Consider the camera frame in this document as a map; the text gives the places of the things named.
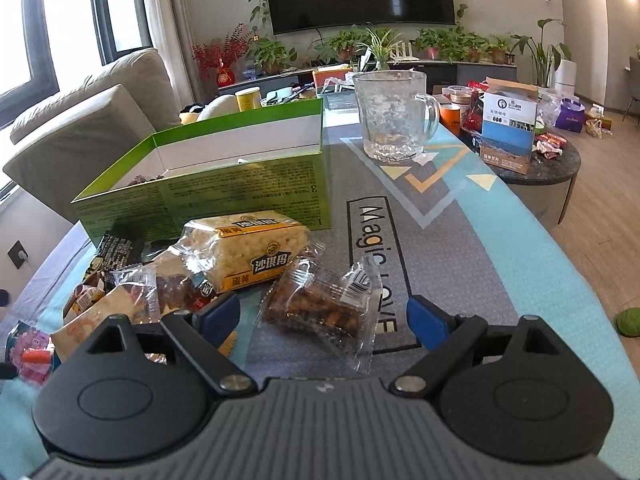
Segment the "pink package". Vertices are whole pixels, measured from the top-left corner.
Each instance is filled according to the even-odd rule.
[[[20,377],[25,381],[43,384],[49,377],[51,364],[23,363],[22,354],[27,349],[46,349],[49,345],[49,334],[19,321],[7,337],[4,360],[18,368]]]

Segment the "orange cup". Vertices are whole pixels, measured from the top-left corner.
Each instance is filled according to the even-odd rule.
[[[440,105],[440,122],[456,137],[460,136],[460,107]]]

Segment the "sofa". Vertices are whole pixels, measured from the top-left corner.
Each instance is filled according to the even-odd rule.
[[[179,112],[158,51],[139,50],[22,113],[10,127],[17,152],[2,170],[76,222],[71,201],[141,140],[179,126]]]

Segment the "purple bag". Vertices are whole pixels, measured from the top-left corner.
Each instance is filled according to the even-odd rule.
[[[582,131],[587,115],[584,113],[584,105],[571,99],[562,99],[560,115],[556,121],[556,128],[569,130],[579,134]]]

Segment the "blue gripper pad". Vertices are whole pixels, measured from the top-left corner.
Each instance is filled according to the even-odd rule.
[[[191,326],[215,348],[219,348],[240,322],[240,300],[226,292],[191,317]]]
[[[429,351],[445,341],[456,328],[453,316],[419,294],[406,302],[406,320],[418,341]]]

